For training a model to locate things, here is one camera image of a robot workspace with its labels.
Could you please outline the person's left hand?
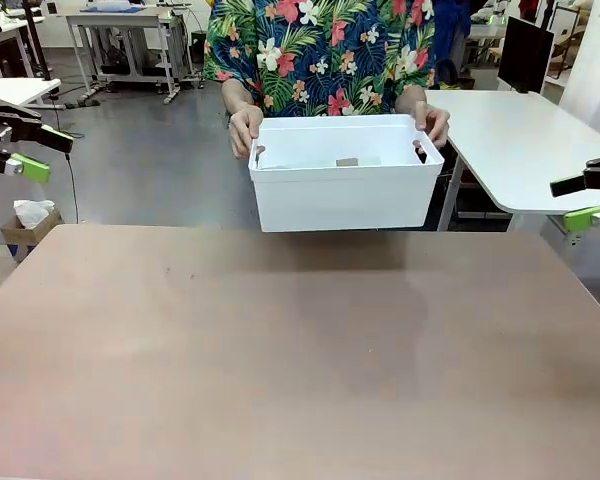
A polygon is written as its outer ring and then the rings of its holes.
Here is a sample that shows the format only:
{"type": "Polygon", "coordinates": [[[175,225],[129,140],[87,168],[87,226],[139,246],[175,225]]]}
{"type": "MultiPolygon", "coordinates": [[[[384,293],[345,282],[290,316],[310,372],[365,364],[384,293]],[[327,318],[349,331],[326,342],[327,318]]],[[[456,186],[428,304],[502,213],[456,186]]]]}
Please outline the person's left hand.
{"type": "Polygon", "coordinates": [[[446,145],[450,120],[448,111],[433,107],[426,101],[419,101],[415,104],[412,116],[416,128],[424,132],[437,149],[446,145]]]}

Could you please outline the person's right hand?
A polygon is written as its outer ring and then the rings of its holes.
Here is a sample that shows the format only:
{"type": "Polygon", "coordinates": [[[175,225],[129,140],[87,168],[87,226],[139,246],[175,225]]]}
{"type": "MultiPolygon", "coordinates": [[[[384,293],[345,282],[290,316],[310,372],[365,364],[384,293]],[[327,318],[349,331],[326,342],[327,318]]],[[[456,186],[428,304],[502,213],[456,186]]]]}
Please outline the person's right hand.
{"type": "Polygon", "coordinates": [[[253,142],[259,138],[259,129],[264,117],[261,109],[254,105],[241,106],[229,119],[229,138],[234,156],[247,160],[253,142]]]}

